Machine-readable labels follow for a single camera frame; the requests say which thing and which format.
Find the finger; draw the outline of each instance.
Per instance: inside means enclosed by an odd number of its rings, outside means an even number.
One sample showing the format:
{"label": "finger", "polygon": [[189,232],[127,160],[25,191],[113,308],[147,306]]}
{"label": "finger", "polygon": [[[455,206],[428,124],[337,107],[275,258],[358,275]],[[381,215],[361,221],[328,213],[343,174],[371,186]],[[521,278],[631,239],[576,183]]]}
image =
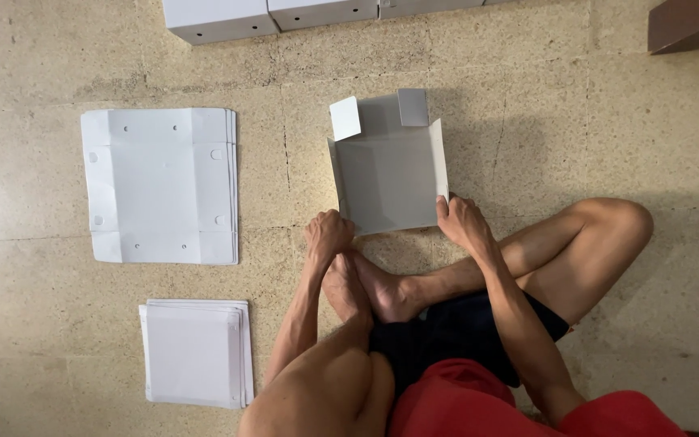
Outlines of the finger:
{"label": "finger", "polygon": [[344,219],[344,226],[346,226],[347,230],[350,234],[352,234],[352,236],[355,236],[355,222]]}
{"label": "finger", "polygon": [[449,205],[447,205],[447,199],[444,196],[439,195],[436,197],[436,217],[439,219],[445,219],[449,215]]}

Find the black shorts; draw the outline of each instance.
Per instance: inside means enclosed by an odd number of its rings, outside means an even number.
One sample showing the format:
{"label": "black shorts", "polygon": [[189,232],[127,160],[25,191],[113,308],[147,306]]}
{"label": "black shorts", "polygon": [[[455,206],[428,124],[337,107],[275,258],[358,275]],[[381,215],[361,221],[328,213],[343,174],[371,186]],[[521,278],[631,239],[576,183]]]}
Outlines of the black shorts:
{"label": "black shorts", "polygon": [[[525,297],[552,340],[568,333],[565,320],[528,293]],[[396,399],[428,367],[445,359],[472,359],[506,385],[519,387],[519,375],[500,342],[487,290],[437,303],[408,322],[377,322],[369,349],[390,361]]]}

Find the foot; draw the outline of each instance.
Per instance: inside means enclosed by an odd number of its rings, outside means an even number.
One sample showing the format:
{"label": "foot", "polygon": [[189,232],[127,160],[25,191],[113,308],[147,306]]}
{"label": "foot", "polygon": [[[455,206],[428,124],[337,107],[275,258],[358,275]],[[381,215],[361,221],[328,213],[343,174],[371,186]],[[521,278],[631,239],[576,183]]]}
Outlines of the foot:
{"label": "foot", "polygon": [[357,272],[352,260],[344,253],[336,258],[322,279],[322,292],[331,304],[339,319],[346,322],[354,316],[359,316],[368,323],[371,322],[371,304],[368,302],[363,286],[357,278]]}
{"label": "foot", "polygon": [[419,314],[415,277],[387,273],[357,251],[351,256],[371,308],[382,323],[406,322]]}

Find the assembled white box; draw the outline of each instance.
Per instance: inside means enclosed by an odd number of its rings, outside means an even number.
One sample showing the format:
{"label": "assembled white box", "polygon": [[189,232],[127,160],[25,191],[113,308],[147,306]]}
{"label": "assembled white box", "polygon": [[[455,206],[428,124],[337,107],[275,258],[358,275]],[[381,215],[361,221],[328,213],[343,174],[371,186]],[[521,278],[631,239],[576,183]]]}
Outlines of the assembled white box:
{"label": "assembled white box", "polygon": [[438,13],[484,4],[485,0],[379,0],[379,18]]}
{"label": "assembled white box", "polygon": [[377,0],[269,0],[269,14],[282,30],[377,17]]}
{"label": "assembled white box", "polygon": [[339,212],[356,235],[436,225],[449,196],[441,119],[428,123],[424,89],[330,106],[328,140]]}
{"label": "assembled white box", "polygon": [[238,263],[234,111],[92,110],[80,124],[97,261]]}
{"label": "assembled white box", "polygon": [[278,34],[267,0],[163,0],[166,27],[191,45]]}

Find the person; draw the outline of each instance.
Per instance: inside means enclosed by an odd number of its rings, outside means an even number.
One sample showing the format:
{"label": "person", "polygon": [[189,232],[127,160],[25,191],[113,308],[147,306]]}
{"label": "person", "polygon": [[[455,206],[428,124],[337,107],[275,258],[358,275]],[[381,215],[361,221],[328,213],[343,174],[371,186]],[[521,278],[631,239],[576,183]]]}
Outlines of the person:
{"label": "person", "polygon": [[[238,435],[684,435],[639,392],[587,401],[555,346],[646,246],[644,207],[587,199],[499,243],[470,199],[439,197],[436,212],[470,257],[412,276],[354,251],[336,211],[311,221],[266,388]],[[317,342],[321,288],[343,325]],[[514,407],[520,383],[550,426]]]}

